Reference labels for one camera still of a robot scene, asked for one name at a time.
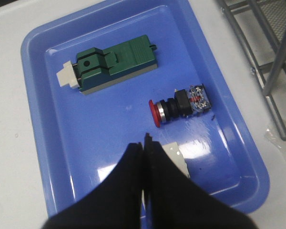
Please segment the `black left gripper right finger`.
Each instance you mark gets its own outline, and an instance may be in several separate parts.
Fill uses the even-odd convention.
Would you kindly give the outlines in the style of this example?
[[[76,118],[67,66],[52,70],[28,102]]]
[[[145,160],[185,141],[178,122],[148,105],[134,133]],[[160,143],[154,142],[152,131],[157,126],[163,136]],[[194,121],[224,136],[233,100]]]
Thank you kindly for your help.
[[[222,203],[187,178],[161,144],[144,138],[147,219],[153,229],[256,229],[244,213]]]

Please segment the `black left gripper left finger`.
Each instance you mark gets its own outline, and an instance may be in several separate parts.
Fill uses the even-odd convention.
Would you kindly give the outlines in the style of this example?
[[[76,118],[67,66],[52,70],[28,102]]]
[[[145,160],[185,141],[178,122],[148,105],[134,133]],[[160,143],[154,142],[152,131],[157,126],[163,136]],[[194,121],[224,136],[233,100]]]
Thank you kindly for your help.
[[[130,143],[122,158],[92,192],[50,217],[45,229],[139,229],[143,147]]]

